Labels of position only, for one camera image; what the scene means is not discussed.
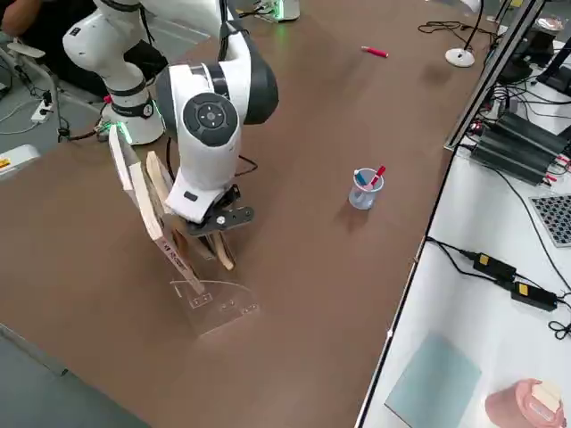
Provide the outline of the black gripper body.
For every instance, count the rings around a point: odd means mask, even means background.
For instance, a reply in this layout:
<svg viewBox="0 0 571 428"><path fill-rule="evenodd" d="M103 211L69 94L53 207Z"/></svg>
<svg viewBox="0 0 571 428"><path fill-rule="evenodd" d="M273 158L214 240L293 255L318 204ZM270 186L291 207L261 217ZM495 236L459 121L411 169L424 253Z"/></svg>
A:
<svg viewBox="0 0 571 428"><path fill-rule="evenodd" d="M212 217L218 217L223 212L229 210L240 198L241 193L239 187L237 185L232 185L206 210L203 221L207 221Z"/></svg>

